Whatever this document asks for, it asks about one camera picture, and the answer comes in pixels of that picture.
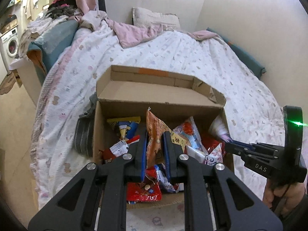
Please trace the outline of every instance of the metal screw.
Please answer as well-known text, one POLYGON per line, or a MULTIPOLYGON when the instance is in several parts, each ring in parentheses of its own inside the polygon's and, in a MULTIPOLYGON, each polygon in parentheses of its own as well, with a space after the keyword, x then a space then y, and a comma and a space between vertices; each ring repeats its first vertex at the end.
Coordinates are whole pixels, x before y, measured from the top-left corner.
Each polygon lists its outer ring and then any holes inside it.
POLYGON ((129 153, 123 155, 124 160, 130 160, 131 158, 133 158, 133 156, 129 153))
POLYGON ((217 163, 217 164, 215 165, 215 168, 216 168, 217 170, 224 170, 224 164, 222 164, 222 163, 217 163))
POLYGON ((87 164, 87 169, 88 169, 88 170, 93 170, 93 169, 95 169, 95 168, 96 168, 95 163, 91 162, 91 163, 88 163, 88 164, 87 164))
POLYGON ((186 154, 181 154, 181 155, 180 155, 180 159, 181 159, 182 161, 186 161, 186 160, 188 160, 188 158, 189 158, 189 156, 186 155, 186 154))

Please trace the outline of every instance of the white pillow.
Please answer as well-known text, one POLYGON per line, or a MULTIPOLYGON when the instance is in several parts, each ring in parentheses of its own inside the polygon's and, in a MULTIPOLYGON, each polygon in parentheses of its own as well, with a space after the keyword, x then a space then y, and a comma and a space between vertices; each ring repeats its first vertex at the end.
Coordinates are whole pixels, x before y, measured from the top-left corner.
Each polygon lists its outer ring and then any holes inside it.
POLYGON ((134 26, 149 27, 152 24, 165 24, 173 29, 181 29, 180 20, 176 15, 152 12, 145 8, 133 8, 134 26))

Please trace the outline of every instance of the tile floor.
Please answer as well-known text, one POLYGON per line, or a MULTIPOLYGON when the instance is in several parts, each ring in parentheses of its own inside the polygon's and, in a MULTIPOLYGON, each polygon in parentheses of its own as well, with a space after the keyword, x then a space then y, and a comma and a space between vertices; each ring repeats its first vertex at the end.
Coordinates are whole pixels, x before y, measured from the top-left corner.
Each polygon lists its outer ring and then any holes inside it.
POLYGON ((38 211, 30 171, 30 140, 35 106, 25 88, 15 83, 0 96, 0 190, 4 200, 27 227, 38 211))

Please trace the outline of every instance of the green light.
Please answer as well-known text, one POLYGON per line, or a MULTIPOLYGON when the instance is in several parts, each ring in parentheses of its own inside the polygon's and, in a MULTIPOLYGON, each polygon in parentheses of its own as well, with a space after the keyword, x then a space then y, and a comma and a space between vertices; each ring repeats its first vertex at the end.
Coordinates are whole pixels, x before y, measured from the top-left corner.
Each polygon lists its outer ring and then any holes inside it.
POLYGON ((295 122, 295 121, 289 121, 289 122, 292 122, 292 123, 296 124, 297 126, 308 126, 308 124, 302 123, 302 122, 295 122))

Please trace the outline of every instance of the open box lid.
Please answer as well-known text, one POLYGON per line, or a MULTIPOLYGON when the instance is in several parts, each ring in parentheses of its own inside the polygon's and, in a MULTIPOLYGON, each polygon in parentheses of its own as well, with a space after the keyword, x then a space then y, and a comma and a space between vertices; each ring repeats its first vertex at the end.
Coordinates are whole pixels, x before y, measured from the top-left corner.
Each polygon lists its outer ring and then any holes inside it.
POLYGON ((173 72, 112 65, 96 85, 100 102, 164 103, 223 108, 224 95, 200 79, 173 72))

